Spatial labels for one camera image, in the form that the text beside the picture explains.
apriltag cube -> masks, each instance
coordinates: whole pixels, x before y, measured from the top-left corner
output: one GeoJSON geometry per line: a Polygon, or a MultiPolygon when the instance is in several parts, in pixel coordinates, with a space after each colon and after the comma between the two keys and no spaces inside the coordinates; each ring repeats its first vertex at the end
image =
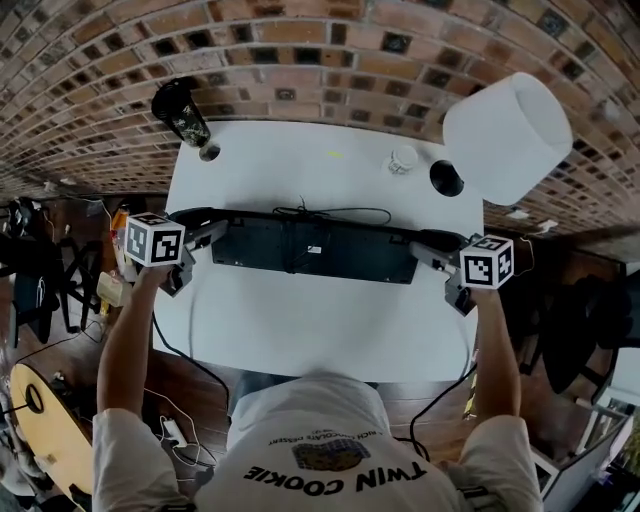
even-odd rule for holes
{"type": "Polygon", "coordinates": [[[487,235],[460,251],[462,286],[497,290],[513,275],[513,240],[487,235]]]}
{"type": "Polygon", "coordinates": [[[127,217],[124,251],[145,267],[179,263],[185,227],[153,213],[127,217]]]}

person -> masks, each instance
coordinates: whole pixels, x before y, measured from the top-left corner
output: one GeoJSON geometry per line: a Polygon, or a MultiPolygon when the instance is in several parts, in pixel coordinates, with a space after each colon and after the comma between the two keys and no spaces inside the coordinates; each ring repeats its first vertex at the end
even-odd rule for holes
{"type": "Polygon", "coordinates": [[[476,291],[479,424],[446,472],[392,437],[372,386],[314,374],[237,400],[227,453],[188,500],[170,457],[140,418],[153,305],[166,273],[141,272],[102,354],[94,512],[542,510],[500,298],[476,291]]]}

black tumbler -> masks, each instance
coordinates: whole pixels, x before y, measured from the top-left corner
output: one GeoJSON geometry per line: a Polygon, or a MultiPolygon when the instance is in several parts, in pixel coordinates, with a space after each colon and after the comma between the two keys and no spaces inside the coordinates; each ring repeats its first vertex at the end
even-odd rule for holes
{"type": "Polygon", "coordinates": [[[153,97],[151,112],[191,147],[201,148],[211,137],[185,80],[164,84],[153,97]]]}

black chair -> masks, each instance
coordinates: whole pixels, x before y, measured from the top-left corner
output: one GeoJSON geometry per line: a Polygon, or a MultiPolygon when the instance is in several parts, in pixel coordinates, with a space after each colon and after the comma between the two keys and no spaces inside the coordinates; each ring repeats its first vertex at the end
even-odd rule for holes
{"type": "Polygon", "coordinates": [[[611,378],[618,350],[640,347],[640,275],[616,282],[588,276],[551,295],[550,307],[546,297],[539,297],[538,343],[520,372],[531,375],[542,355],[555,393],[565,391],[581,374],[596,385],[595,398],[611,378]],[[597,346],[613,351],[604,375],[587,366],[597,346]]]}
{"type": "Polygon", "coordinates": [[[60,306],[69,333],[86,329],[90,310],[100,311],[100,301],[93,297],[102,262],[102,242],[89,242],[80,250],[70,238],[54,244],[0,235],[0,261],[6,265],[0,269],[0,277],[16,274],[9,318],[9,338],[14,348],[18,345],[19,327],[24,324],[29,324],[40,342],[46,343],[51,315],[60,306]],[[66,248],[73,253],[67,268],[63,258],[66,248]],[[76,271],[80,272],[80,283],[73,280],[76,271]],[[69,296],[82,304],[80,326],[71,326],[69,296]]]}

hand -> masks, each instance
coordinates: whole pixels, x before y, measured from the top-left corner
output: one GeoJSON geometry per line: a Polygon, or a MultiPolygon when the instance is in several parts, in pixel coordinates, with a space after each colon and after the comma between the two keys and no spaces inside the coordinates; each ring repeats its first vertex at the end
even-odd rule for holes
{"type": "Polygon", "coordinates": [[[169,272],[173,269],[173,265],[162,265],[160,267],[144,267],[140,271],[140,275],[136,283],[144,283],[152,286],[160,286],[169,277],[169,272]]]}
{"type": "Polygon", "coordinates": [[[471,300],[479,307],[500,304],[500,294],[498,290],[471,288],[471,300]]]}

